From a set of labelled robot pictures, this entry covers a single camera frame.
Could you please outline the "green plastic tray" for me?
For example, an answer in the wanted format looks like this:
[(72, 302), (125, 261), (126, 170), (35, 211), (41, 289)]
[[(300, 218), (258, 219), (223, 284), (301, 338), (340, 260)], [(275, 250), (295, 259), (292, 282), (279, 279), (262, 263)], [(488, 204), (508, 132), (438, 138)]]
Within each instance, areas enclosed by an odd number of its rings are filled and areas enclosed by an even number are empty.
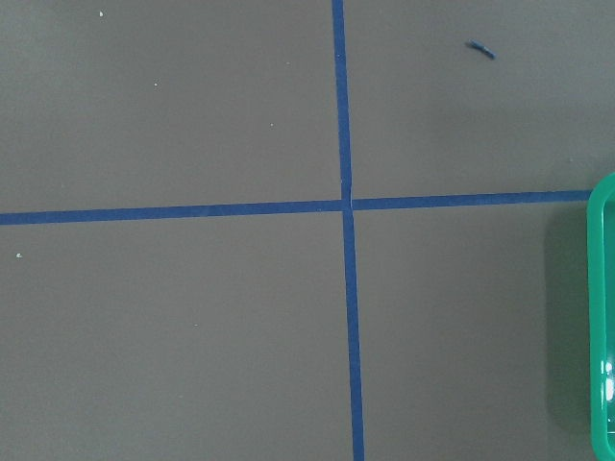
[(591, 442), (596, 458), (614, 458), (614, 176), (587, 205)]

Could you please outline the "small blue tape scrap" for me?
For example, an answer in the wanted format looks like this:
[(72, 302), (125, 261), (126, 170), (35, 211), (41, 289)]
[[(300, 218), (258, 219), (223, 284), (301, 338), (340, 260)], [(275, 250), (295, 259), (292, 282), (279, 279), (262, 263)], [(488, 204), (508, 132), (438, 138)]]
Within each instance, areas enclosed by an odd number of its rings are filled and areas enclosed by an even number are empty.
[(487, 47), (486, 45), (484, 45), (483, 43), (481, 43), (480, 41), (477, 41), (475, 39), (470, 39), (466, 42), (466, 46), (470, 49), (473, 49), (481, 54), (483, 54), (484, 56), (486, 56), (487, 58), (489, 58), (490, 60), (494, 60), (495, 58), (497, 58), (496, 53), (491, 50), (489, 47)]

